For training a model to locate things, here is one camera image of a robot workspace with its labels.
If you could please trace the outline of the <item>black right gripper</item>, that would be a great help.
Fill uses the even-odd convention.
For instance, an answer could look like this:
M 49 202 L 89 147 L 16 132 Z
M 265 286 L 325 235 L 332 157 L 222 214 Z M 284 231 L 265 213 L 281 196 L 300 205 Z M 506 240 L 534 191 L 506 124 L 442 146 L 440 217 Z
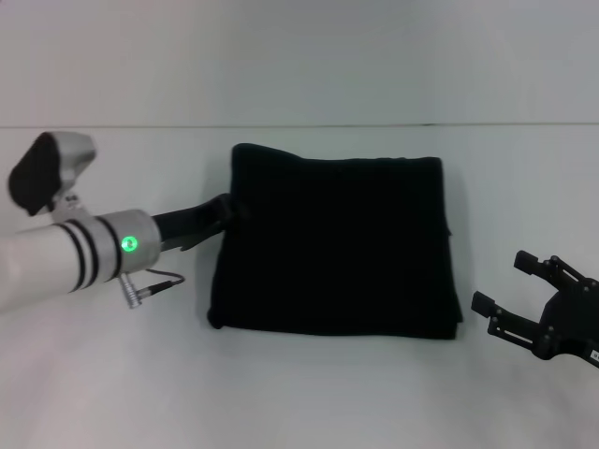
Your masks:
M 585 278 L 557 255 L 540 261 L 520 250 L 514 268 L 546 281 L 558 292 L 546 304 L 538 324 L 476 291 L 471 309 L 489 319 L 488 333 L 527 349 L 542 360 L 573 355 L 597 368 L 598 281 Z

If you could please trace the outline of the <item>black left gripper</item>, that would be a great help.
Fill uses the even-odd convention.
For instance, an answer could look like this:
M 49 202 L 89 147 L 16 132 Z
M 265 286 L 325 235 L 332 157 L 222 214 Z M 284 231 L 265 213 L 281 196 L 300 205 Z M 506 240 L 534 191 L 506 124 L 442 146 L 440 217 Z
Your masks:
M 220 194 L 193 208 L 154 215 L 153 220 L 160 232 L 161 251 L 179 248 L 184 252 L 249 217 L 245 204 L 232 194 Z

